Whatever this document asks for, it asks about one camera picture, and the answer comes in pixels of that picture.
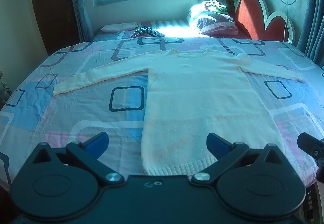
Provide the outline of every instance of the mattress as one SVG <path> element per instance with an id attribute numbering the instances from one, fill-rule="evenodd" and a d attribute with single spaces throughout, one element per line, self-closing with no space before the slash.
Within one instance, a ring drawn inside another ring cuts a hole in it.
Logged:
<path id="1" fill-rule="evenodd" d="M 246 76 L 277 124 L 286 157 L 301 180 L 309 185 L 315 179 L 318 168 L 314 159 L 300 150 L 296 142 L 303 132 L 319 140 L 324 138 L 324 72 L 310 59 L 282 42 L 151 37 L 81 43 L 54 53 L 35 69 L 0 112 L 0 152 L 10 161 L 9 172 L 0 163 L 2 182 L 10 184 L 39 142 L 64 147 L 71 141 L 86 141 L 100 132 L 108 133 L 110 144 L 99 161 L 125 177 L 144 174 L 141 135 L 147 73 L 107 80 L 58 96 L 53 96 L 53 85 L 94 67 L 172 48 L 246 53 L 301 73 L 305 83 L 249 73 Z"/>
<path id="2" fill-rule="evenodd" d="M 197 31 L 192 30 L 189 27 L 189 23 L 183 20 L 173 20 L 173 21 L 153 21 L 153 22 L 143 22 L 139 24 L 139 28 L 143 26 L 151 27 L 154 30 L 157 30 L 163 33 L 166 37 L 210 37 L 207 35 L 199 34 Z M 97 35 L 94 37 L 92 42 L 97 41 L 107 41 L 107 40 L 119 40 L 119 39 L 128 39 L 135 32 L 131 31 L 122 31 L 117 33 L 104 33 L 99 30 Z M 239 30 L 239 34 L 232 35 L 215 35 L 213 37 L 234 37 L 239 39 L 248 39 L 248 37 Z"/>

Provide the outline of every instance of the screw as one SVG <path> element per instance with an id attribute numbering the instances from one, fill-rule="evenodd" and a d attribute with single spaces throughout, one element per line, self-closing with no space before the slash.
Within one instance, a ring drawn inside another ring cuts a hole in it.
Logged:
<path id="1" fill-rule="evenodd" d="M 110 173 L 106 175 L 106 179 L 110 182 L 118 182 L 122 176 L 118 173 Z"/>
<path id="2" fill-rule="evenodd" d="M 198 181 L 208 181 L 210 179 L 210 174 L 201 172 L 194 175 L 195 179 Z"/>

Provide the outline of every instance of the red headboard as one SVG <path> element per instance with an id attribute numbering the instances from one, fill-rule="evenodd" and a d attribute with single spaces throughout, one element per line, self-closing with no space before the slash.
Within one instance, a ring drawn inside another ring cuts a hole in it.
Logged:
<path id="1" fill-rule="evenodd" d="M 286 14 L 276 11 L 269 16 L 264 0 L 226 0 L 229 14 L 237 27 L 252 40 L 283 41 Z M 287 20 L 285 41 L 293 43 L 294 27 Z"/>

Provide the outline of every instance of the cream sweater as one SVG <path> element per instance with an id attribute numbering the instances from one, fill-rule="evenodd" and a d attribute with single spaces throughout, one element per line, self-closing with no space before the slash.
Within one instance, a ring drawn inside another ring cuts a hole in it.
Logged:
<path id="1" fill-rule="evenodd" d="M 206 138 L 214 132 L 251 148 L 275 143 L 281 135 L 243 72 L 302 81 L 299 74 L 246 54 L 210 49 L 153 51 L 91 69 L 54 85 L 54 95 L 97 82 L 147 71 L 142 162 L 149 175 L 192 175 L 216 159 Z"/>

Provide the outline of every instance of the sweater sleeve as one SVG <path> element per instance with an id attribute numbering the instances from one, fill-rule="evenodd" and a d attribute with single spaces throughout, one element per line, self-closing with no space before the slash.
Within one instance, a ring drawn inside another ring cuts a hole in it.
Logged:
<path id="1" fill-rule="evenodd" d="M 152 51 L 130 58 L 125 58 L 107 65 L 88 70 L 73 76 L 59 84 L 54 85 L 53 95 L 63 94 L 70 91 L 88 87 L 105 80 L 123 77 L 136 72 L 147 72 L 157 54 L 164 51 Z"/>
<path id="2" fill-rule="evenodd" d="M 262 62 L 243 53 L 233 57 L 232 60 L 234 61 L 233 63 L 239 66 L 242 72 L 267 75 L 288 80 L 304 81 L 303 76 L 299 73 L 292 72 L 273 64 Z"/>

